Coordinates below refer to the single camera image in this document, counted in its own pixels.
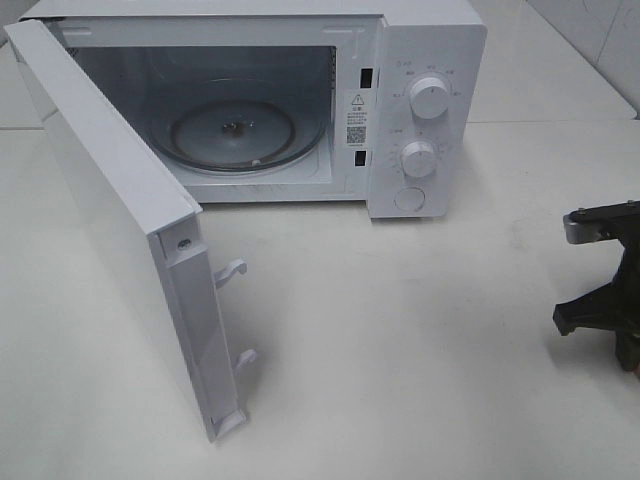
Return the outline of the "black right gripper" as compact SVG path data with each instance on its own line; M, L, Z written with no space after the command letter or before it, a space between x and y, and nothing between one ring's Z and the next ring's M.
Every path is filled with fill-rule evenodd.
M639 368L639 202L579 208L563 217L570 244L618 240L624 252L614 289L596 289L557 304L553 321L562 336L577 328L615 333L615 356L623 371Z

